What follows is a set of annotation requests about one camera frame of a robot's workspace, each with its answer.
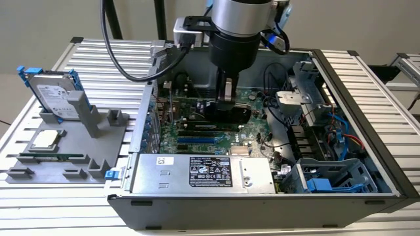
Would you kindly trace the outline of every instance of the slotted aluminum surface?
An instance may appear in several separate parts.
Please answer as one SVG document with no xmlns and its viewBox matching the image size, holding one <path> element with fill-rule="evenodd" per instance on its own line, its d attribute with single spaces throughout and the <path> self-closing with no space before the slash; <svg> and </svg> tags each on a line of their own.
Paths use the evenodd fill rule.
<svg viewBox="0 0 420 236">
<path fill-rule="evenodd" d="M 420 54 L 408 54 L 413 65 L 420 69 Z"/>
<path fill-rule="evenodd" d="M 398 107 L 398 101 L 358 57 L 345 51 L 322 53 L 402 170 L 414 168 L 420 171 L 420 130 L 416 119 Z M 333 102 L 326 85 L 324 90 Z"/>
<path fill-rule="evenodd" d="M 113 41 L 118 60 L 137 76 L 146 72 L 148 47 L 150 43 Z M 116 72 L 104 45 L 97 40 L 84 40 L 80 46 L 69 46 L 53 69 L 77 67 L 84 88 L 93 104 L 101 109 L 121 107 L 130 114 L 117 167 L 126 164 L 130 130 L 134 125 L 136 108 L 141 102 L 142 84 L 126 82 Z M 40 124 L 38 104 L 30 99 L 12 127 L 0 141 L 5 143 L 0 153 L 0 170 L 14 164 L 16 155 Z M 420 161 L 400 158 L 405 174 L 420 191 Z M 0 232 L 8 235 L 420 235 L 420 203 L 386 214 L 378 213 L 361 219 L 344 229 L 266 229 L 221 231 L 152 231 L 134 232 L 108 206 L 102 185 L 90 184 L 8 184 L 0 173 Z"/>
</svg>

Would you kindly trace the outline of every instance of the blue cable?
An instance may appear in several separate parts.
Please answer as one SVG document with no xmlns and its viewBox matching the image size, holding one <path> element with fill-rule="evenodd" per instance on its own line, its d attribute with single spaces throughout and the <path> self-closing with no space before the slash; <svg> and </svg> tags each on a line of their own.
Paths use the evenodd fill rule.
<svg viewBox="0 0 420 236">
<path fill-rule="evenodd" d="M 328 115 L 329 115 L 332 118 L 334 118 L 336 120 L 338 120 L 338 121 L 341 121 L 341 122 L 344 123 L 344 125 L 345 125 L 345 133 L 348 133 L 348 122 L 346 122 L 341 117 L 338 117 L 337 115 L 333 115 L 333 114 L 330 114 L 330 113 L 328 113 Z"/>
<path fill-rule="evenodd" d="M 333 115 L 333 114 L 330 114 L 330 113 L 328 113 L 328 115 L 329 115 L 332 118 L 334 118 L 336 120 L 338 120 L 338 121 L 341 121 L 341 122 L 344 123 L 344 125 L 345 125 L 345 133 L 348 133 L 348 122 L 346 122 L 341 117 L 338 117 L 337 115 Z M 344 161 L 345 155 L 346 155 L 346 149 L 348 149 L 348 138 L 345 137 L 345 138 L 344 138 L 344 150 L 342 150 L 342 152 L 341 152 L 341 156 L 340 156 L 340 158 L 338 158 L 338 161 Z"/>
</svg>

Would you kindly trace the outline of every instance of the black metal pole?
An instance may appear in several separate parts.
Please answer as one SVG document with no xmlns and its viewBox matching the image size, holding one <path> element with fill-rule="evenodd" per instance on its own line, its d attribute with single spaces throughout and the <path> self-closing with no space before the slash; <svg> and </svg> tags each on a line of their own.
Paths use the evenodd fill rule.
<svg viewBox="0 0 420 236">
<path fill-rule="evenodd" d="M 165 0 L 154 0 L 154 14 L 157 25 L 157 38 L 160 40 L 166 40 Z"/>
<path fill-rule="evenodd" d="M 116 12 L 116 6 L 113 5 L 113 0 L 105 0 L 105 13 L 109 23 L 109 29 L 112 32 L 113 39 L 122 39 L 120 22 Z"/>
</svg>

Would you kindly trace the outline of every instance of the sticker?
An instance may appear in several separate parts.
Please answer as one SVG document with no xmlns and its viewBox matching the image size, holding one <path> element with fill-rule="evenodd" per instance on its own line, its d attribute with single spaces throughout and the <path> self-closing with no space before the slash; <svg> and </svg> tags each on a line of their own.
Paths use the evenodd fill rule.
<svg viewBox="0 0 420 236">
<path fill-rule="evenodd" d="M 229 157 L 189 157 L 192 187 L 232 187 Z"/>
<path fill-rule="evenodd" d="M 172 156 L 157 157 L 156 165 L 173 165 L 173 157 Z"/>
<path fill-rule="evenodd" d="M 60 86 L 37 85 L 52 113 L 62 119 L 78 119 L 74 107 L 66 102 L 68 92 Z"/>
<path fill-rule="evenodd" d="M 34 159 L 38 161 L 58 161 L 57 157 L 48 157 L 48 156 L 36 156 Z"/>
</svg>

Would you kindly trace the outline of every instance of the hard drive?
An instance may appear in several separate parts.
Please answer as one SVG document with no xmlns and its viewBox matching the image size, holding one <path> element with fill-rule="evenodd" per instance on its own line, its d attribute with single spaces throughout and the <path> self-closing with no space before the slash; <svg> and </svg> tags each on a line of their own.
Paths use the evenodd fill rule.
<svg viewBox="0 0 420 236">
<path fill-rule="evenodd" d="M 45 113 L 53 113 L 62 120 L 78 120 L 74 107 L 66 102 L 70 91 L 84 90 L 74 70 L 69 72 L 44 71 L 41 68 L 17 67 L 18 76 L 30 88 Z"/>
</svg>

